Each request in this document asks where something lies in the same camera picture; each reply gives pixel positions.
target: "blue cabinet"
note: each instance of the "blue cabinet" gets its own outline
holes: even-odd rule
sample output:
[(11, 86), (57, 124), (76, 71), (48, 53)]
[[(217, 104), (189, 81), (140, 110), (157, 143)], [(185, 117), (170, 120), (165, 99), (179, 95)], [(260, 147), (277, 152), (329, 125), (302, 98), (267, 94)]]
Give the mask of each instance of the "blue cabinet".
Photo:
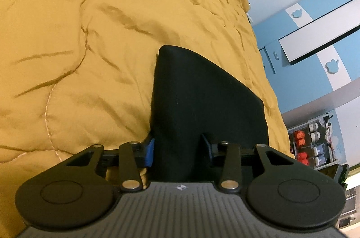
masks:
[[(313, 20), (316, 20), (349, 1), (351, 0), (301, 0), (298, 4)], [(299, 27), (295, 23), (295, 19), (285, 10), (279, 11), (267, 20), (253, 26), (259, 49), (298, 29)]]

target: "bed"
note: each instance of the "bed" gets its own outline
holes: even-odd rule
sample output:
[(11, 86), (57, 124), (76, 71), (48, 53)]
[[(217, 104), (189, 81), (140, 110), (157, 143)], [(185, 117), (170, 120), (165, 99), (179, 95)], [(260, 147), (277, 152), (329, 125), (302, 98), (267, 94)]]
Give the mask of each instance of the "bed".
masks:
[(0, 237), (24, 223), (24, 181), (86, 147), (149, 132), (156, 56), (193, 50), (262, 99), (269, 145), (291, 156), (247, 0), (0, 0)]

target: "gray ribbed platform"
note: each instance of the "gray ribbed platform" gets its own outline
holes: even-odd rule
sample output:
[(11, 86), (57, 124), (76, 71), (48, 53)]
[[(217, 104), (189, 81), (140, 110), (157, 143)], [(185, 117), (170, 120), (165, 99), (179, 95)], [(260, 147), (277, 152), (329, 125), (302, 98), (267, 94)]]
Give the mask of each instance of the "gray ribbed platform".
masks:
[(18, 238), (342, 238), (335, 228), (287, 233), (252, 216), (240, 197), (211, 183), (157, 183), (125, 194), (102, 220), (66, 233), (27, 228)]

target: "apple-shaped cutout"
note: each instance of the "apple-shaped cutout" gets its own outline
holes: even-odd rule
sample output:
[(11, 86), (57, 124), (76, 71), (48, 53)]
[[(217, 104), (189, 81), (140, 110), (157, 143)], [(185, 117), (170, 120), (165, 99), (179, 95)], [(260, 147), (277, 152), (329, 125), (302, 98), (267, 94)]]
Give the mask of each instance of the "apple-shaped cutout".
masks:
[(332, 59), (330, 62), (327, 62), (325, 64), (326, 66), (326, 69), (328, 70), (328, 73), (337, 73), (339, 71), (339, 66), (338, 66), (338, 63), (339, 63), (339, 60), (335, 60), (335, 59)]
[(293, 18), (300, 18), (302, 16), (302, 9), (294, 11), (291, 15)]

